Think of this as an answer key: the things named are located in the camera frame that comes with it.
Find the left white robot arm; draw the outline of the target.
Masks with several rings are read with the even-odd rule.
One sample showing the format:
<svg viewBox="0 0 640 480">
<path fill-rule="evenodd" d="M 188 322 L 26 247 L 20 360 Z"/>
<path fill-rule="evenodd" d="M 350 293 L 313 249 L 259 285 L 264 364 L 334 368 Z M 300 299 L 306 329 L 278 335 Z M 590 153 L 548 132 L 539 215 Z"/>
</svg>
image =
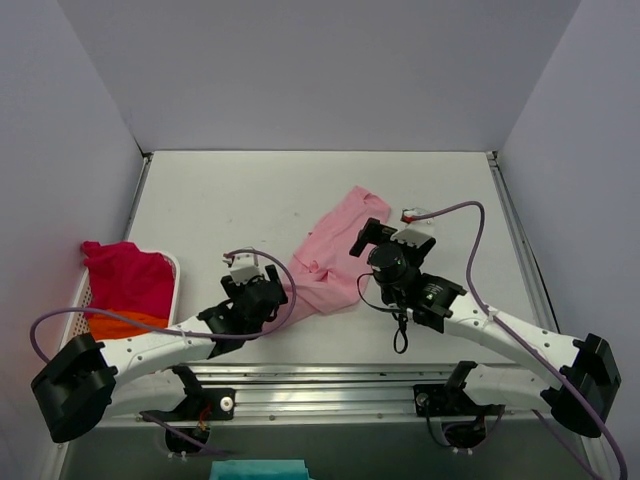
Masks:
<svg viewBox="0 0 640 480">
<path fill-rule="evenodd" d="M 114 393 L 127 385 L 263 336 L 263 325 L 297 300 L 272 265 L 244 280 L 227 275 L 221 286 L 225 301 L 171 327 L 148 326 L 142 335 L 117 340 L 98 341 L 89 333 L 69 340 L 31 382 L 51 439 L 63 443 L 89 432 L 111 409 Z"/>
</svg>

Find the pink t-shirt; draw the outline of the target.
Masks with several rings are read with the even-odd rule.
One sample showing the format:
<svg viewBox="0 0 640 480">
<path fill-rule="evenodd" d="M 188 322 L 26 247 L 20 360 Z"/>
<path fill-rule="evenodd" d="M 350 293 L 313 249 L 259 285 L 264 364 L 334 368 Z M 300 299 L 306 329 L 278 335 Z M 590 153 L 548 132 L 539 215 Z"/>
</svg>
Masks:
<svg viewBox="0 0 640 480">
<path fill-rule="evenodd" d="M 287 326 L 314 315 L 332 315 L 359 302 L 356 280 L 367 264 L 349 251 L 369 219 L 384 223 L 390 213 L 383 199 L 356 186 L 321 217 L 287 265 L 297 292 Z"/>
</svg>

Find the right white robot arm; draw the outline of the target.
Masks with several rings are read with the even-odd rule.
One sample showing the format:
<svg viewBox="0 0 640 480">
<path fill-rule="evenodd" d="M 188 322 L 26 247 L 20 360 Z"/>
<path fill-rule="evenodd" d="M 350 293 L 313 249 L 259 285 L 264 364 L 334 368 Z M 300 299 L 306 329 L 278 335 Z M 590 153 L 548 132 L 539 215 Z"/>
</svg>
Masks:
<svg viewBox="0 0 640 480">
<path fill-rule="evenodd" d="M 600 437 L 621 384 L 609 344 L 594 334 L 580 340 L 537 327 L 481 303 L 459 284 L 422 272 L 435 243 L 415 225 L 398 230 L 369 218 L 349 251 L 367 257 L 381 292 L 379 309 L 393 316 L 398 334 L 414 323 L 511 361 L 505 368 L 460 361 L 437 393 L 433 412 L 537 410 L 578 435 Z"/>
</svg>

